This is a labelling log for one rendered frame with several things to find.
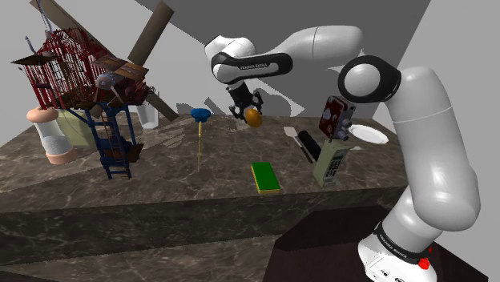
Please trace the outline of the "orange-brown egg-shaped object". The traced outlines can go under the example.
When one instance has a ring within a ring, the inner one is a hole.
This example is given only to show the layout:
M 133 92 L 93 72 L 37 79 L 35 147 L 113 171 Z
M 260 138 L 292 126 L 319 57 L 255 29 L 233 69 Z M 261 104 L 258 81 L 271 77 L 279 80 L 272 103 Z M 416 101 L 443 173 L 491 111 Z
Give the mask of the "orange-brown egg-shaped object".
M 245 111 L 244 118 L 250 127 L 260 127 L 263 122 L 261 113 L 253 108 L 249 108 Z

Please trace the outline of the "blue-headed yellow stick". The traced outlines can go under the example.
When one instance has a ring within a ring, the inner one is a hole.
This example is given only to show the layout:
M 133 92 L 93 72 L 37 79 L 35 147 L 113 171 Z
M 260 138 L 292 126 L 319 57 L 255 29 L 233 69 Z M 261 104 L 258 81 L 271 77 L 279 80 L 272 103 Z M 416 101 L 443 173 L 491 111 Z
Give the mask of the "blue-headed yellow stick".
M 201 156 L 201 135 L 203 124 L 211 117 L 212 113 L 205 108 L 195 108 L 191 110 L 191 117 L 198 123 L 198 159 L 197 171 L 200 170 L 200 156 Z

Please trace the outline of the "green and yellow sponge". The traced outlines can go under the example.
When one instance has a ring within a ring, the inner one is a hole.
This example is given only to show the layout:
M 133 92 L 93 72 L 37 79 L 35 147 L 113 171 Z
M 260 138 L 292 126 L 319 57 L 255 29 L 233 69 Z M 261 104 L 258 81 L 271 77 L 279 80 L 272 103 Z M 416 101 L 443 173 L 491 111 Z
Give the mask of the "green and yellow sponge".
M 269 162 L 252 163 L 251 169 L 256 190 L 260 195 L 276 194 L 280 191 L 280 185 Z

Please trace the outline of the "white cup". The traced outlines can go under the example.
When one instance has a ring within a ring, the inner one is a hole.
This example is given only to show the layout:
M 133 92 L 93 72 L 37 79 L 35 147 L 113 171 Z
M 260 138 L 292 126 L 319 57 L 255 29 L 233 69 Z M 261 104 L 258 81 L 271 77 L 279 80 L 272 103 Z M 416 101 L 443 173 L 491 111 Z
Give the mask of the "white cup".
M 159 126 L 159 112 L 147 101 L 136 107 L 139 121 L 143 129 L 155 129 Z

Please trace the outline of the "pale green handset phone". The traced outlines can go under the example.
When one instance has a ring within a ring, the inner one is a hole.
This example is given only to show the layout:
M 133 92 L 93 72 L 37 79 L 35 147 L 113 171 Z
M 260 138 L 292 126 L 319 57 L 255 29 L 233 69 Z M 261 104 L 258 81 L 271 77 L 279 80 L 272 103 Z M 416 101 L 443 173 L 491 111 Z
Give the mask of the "pale green handset phone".
M 321 187 L 334 184 L 334 177 L 345 156 L 349 153 L 349 147 L 337 139 L 325 140 L 312 175 Z

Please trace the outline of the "white plate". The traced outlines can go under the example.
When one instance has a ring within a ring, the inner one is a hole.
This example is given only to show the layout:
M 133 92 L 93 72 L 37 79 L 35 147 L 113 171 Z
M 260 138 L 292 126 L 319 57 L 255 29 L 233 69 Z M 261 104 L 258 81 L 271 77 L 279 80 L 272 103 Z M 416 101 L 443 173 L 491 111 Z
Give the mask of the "white plate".
M 388 143 L 388 137 L 377 129 L 360 124 L 353 124 L 349 128 L 349 132 L 356 138 L 374 144 Z

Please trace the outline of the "dark robot stand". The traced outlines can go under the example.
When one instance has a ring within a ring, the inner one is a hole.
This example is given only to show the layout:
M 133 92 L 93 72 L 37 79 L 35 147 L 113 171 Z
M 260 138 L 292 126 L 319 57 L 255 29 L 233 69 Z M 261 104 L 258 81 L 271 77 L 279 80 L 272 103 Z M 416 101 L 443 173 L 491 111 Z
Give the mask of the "dark robot stand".
M 387 214 L 380 206 L 312 212 L 276 240 L 263 282 L 372 282 L 357 244 Z

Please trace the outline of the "pale green box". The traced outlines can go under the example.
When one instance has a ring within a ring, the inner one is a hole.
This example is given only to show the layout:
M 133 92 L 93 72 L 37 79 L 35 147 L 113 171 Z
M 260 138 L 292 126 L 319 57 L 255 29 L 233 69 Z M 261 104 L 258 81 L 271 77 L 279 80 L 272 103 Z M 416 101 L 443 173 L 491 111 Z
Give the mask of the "pale green box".
M 66 110 L 58 110 L 57 123 L 74 147 L 95 147 L 91 129 L 81 119 Z

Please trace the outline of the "red and blue windmill model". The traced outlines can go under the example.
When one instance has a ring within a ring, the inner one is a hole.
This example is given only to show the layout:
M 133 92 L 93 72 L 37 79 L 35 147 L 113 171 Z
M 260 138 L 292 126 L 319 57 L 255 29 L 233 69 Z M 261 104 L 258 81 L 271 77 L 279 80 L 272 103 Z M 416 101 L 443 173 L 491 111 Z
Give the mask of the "red and blue windmill model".
M 159 2 L 127 59 L 114 56 L 55 0 L 31 0 L 46 24 L 46 40 L 16 65 L 30 81 L 42 109 L 66 110 L 91 129 L 107 177 L 131 178 L 143 144 L 122 137 L 116 116 L 149 102 L 170 121 L 178 118 L 147 85 L 144 66 L 174 11 Z

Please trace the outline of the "pink and white spool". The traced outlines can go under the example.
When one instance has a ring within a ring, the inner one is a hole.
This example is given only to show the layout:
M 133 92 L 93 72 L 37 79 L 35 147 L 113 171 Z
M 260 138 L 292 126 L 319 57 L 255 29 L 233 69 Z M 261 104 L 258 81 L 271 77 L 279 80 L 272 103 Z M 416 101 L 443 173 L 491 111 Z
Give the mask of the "pink and white spool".
M 26 113 L 26 118 L 34 124 L 51 164 L 62 165 L 77 159 L 74 146 L 58 125 L 57 110 L 36 107 Z

